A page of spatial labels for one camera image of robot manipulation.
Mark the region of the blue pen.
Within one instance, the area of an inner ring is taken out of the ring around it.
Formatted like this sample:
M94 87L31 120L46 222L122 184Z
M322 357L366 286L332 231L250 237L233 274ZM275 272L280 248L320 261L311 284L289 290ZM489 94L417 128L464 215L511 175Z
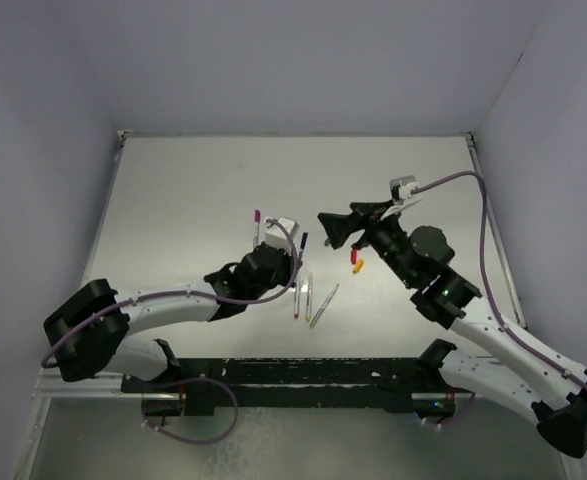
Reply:
M297 261L297 264L296 264L297 267L296 267L296 272L295 272L296 273L296 276L295 276L295 285L296 285L296 282L297 281L300 281L300 271L301 271L302 266L303 266L303 255L304 255L305 249L304 250L301 250L300 249L300 245L299 245L299 251L298 251L297 260L296 260Z

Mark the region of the purple pen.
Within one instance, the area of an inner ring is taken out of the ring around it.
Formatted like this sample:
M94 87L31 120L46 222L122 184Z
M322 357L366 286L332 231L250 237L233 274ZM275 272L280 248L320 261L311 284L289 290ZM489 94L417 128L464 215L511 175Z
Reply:
M258 209L254 210L254 235L253 235L253 247L257 247L260 243L260 226L261 226L261 211Z

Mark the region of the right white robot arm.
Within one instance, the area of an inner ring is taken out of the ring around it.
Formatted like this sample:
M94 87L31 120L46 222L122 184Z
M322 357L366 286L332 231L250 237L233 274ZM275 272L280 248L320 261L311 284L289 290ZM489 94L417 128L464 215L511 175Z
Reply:
M468 356L436 341L418 366L429 391L447 384L478 393L531 422L559 452L581 459L587 452L587 367L550 348L516 323L499 316L486 289L449 263L455 252L441 229L419 226L406 233L390 202L358 203L349 214L320 213L333 249L359 233L354 248L372 248L412 291L411 302L427 320L466 338L489 354Z

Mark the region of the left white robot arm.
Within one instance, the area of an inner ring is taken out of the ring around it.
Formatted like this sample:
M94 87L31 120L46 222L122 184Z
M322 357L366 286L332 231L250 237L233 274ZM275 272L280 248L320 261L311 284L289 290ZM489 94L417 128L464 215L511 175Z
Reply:
M297 252L262 243L241 261L169 290L124 291L93 280L45 320L50 349L41 366L58 369L66 382L110 372L167 392L186 375L168 341L144 340L141 333L240 315L284 295L300 265Z

